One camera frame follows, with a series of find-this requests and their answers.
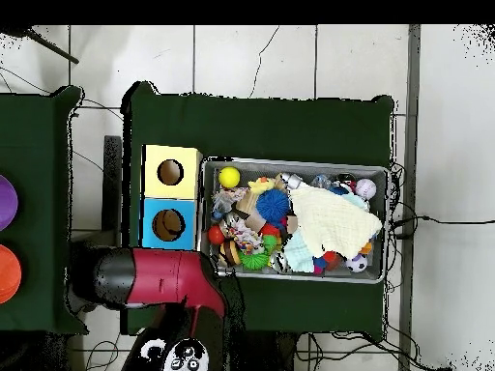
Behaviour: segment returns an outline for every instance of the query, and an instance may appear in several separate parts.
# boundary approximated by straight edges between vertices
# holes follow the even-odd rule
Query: yellow ball
[[[223,187],[235,187],[241,180],[241,174],[236,168],[232,166],[227,166],[220,171],[218,175],[218,180]]]

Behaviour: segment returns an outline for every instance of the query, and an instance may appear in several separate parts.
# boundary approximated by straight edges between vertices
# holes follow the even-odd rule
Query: soccer ball
[[[366,269],[367,258],[366,258],[366,256],[364,256],[360,253],[354,259],[347,259],[345,261],[345,266],[347,266],[347,269],[349,269],[350,272],[359,273],[359,272],[363,271],[364,269]]]

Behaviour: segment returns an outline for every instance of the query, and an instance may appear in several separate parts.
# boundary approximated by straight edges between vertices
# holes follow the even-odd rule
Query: yellow box
[[[201,153],[195,148],[143,145],[144,196],[196,199],[201,158]]]

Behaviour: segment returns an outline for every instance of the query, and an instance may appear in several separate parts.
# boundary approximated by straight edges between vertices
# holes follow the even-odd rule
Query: green table
[[[15,296],[0,304],[1,330],[80,333],[84,325],[64,302],[69,261],[68,120],[81,89],[50,97],[0,95],[0,174],[17,191],[19,207],[0,243],[20,260]]]
[[[386,96],[373,101],[168,96],[141,82],[126,93],[122,110],[125,179],[130,178],[130,186],[123,186],[123,220],[129,223],[123,244],[131,246],[137,245],[144,144],[194,147],[203,156],[389,165],[393,100]],[[240,281],[249,330],[361,330],[382,337],[383,283]],[[221,287],[229,303],[238,304],[235,280],[224,278]],[[130,332],[148,326],[153,314],[154,308],[131,311]]]

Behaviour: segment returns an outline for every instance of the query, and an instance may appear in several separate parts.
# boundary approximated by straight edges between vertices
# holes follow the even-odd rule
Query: white cloth
[[[320,187],[291,190],[290,199],[298,217],[298,230],[316,258],[334,251],[352,259],[382,228],[382,222],[374,214]]]

